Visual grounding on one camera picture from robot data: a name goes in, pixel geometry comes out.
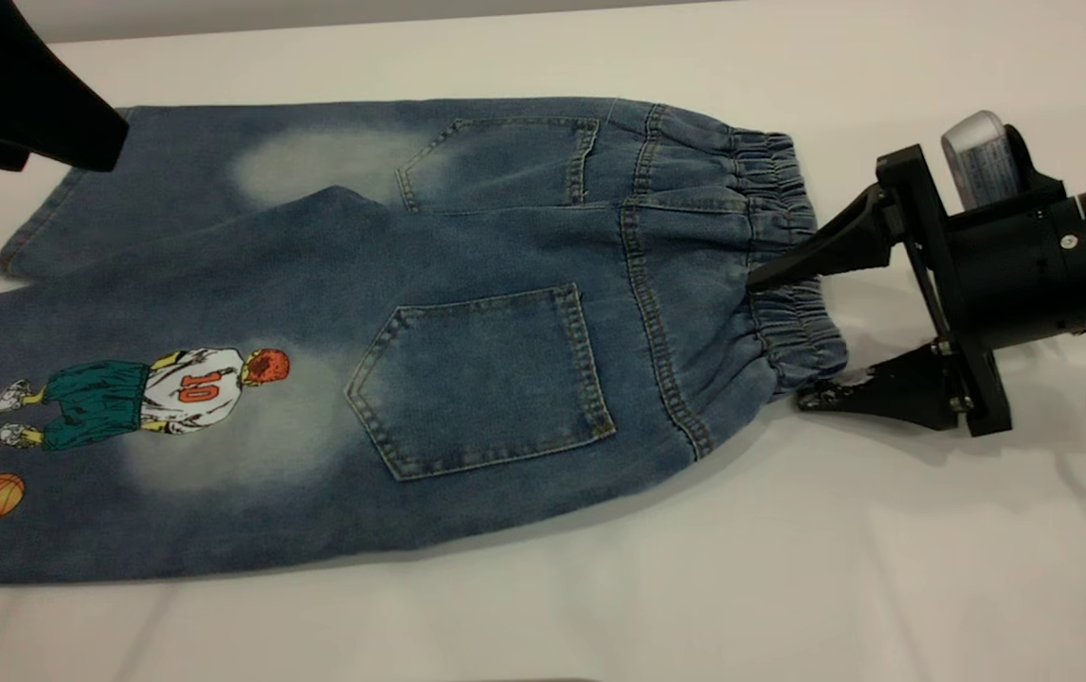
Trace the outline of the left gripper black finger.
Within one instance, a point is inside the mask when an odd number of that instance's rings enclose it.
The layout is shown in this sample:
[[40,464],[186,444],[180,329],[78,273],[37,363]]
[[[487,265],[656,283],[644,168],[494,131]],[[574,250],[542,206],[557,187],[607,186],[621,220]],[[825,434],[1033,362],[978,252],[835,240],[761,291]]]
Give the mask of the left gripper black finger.
[[0,1],[0,171],[33,154],[109,172],[130,125],[52,51],[11,1]]

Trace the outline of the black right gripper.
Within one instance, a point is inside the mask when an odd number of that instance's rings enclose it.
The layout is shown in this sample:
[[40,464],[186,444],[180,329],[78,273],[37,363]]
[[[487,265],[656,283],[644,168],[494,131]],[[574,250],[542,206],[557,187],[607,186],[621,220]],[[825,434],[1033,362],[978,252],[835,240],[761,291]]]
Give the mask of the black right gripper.
[[929,345],[799,389],[803,413],[877,416],[971,435],[1010,430],[995,350],[1086,332],[1086,191],[1059,182],[986,207],[942,207],[919,147],[877,160],[869,186],[815,236],[748,278],[767,291],[889,266],[902,241],[932,314]]

